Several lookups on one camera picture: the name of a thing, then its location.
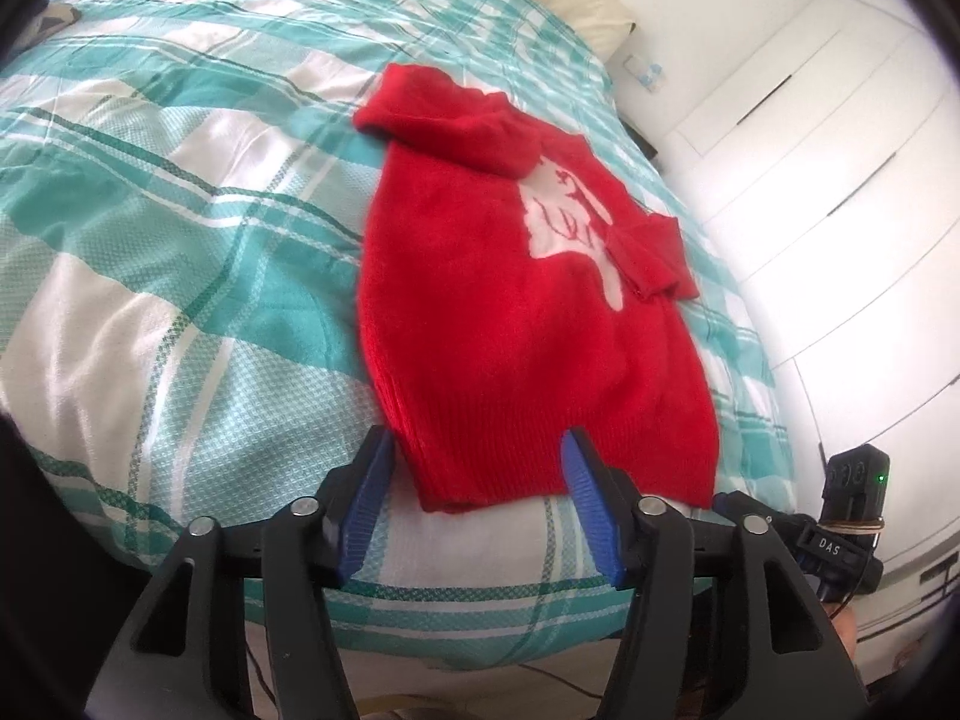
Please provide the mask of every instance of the bed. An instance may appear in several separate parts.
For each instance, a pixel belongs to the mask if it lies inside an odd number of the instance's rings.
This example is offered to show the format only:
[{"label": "bed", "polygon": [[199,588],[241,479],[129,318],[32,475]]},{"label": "bed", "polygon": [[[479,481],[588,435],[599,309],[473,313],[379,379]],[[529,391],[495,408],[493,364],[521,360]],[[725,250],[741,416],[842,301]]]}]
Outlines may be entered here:
[{"label": "bed", "polygon": [[[0,408],[119,559],[157,565],[200,514],[268,517],[379,419],[354,296],[384,146],[350,116],[391,61],[584,133],[639,203],[680,219],[716,488],[793,509],[773,378],[736,284],[624,131],[600,59],[550,10],[58,1],[78,23],[0,76]],[[247,596],[256,621],[254,581]],[[597,640],[629,600],[597,575],[568,499],[425,514],[402,464],[363,568],[328,599],[341,646],[459,668]]]}]

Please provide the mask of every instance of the floor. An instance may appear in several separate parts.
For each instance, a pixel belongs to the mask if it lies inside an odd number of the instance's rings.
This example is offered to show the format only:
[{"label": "floor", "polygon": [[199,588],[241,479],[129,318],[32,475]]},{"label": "floor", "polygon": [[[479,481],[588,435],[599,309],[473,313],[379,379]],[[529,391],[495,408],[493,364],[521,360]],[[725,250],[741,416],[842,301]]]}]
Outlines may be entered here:
[{"label": "floor", "polygon": [[[247,640],[267,672],[269,659],[263,627],[248,623]],[[606,688],[618,645],[619,641],[614,640],[590,642],[531,661],[530,665],[599,695]],[[342,651],[341,659],[361,715],[409,707],[410,697],[420,706],[450,707],[481,720],[587,720],[596,714],[599,704],[597,699],[520,666],[451,672],[416,659],[350,650]],[[257,684],[252,668],[251,692],[257,716],[275,720],[277,712]]]}]

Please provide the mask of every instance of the blue gripper pad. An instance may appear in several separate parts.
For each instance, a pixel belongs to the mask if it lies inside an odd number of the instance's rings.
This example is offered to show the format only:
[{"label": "blue gripper pad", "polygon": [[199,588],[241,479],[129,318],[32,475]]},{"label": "blue gripper pad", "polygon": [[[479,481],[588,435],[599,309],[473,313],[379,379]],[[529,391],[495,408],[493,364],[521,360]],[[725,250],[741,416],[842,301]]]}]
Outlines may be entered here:
[{"label": "blue gripper pad", "polygon": [[363,565],[380,507],[394,473],[394,434],[383,430],[373,448],[373,459],[357,487],[340,526],[340,561],[337,573],[347,581]]},{"label": "blue gripper pad", "polygon": [[610,584],[622,586],[626,568],[620,559],[619,528],[601,492],[602,483],[596,478],[597,473],[607,473],[607,469],[596,456],[586,433],[577,430],[575,435],[568,430],[563,434],[560,464],[594,565]]}]

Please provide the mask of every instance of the red sweater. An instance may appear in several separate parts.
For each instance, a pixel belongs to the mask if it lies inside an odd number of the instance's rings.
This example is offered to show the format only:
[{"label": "red sweater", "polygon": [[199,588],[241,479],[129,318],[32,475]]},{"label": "red sweater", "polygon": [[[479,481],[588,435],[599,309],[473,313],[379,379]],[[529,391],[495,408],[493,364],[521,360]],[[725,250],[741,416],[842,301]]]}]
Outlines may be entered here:
[{"label": "red sweater", "polygon": [[392,138],[364,237],[360,341],[424,509],[564,493],[587,428],[644,493],[707,507],[718,455],[674,303],[675,218],[506,95],[390,65],[354,124]]}]

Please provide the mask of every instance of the white graphic on sweater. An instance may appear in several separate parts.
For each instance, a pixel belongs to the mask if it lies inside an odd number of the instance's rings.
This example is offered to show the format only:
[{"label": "white graphic on sweater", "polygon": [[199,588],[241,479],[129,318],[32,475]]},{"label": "white graphic on sweater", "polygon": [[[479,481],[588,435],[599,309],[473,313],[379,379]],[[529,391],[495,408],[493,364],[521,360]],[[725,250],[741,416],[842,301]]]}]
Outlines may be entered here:
[{"label": "white graphic on sweater", "polygon": [[603,296],[615,311],[623,309],[620,274],[613,266],[585,203],[606,223],[613,219],[603,204],[569,170],[541,157],[539,165],[520,181],[520,199],[530,232],[530,256],[536,260],[574,251],[592,259],[600,271]]}]

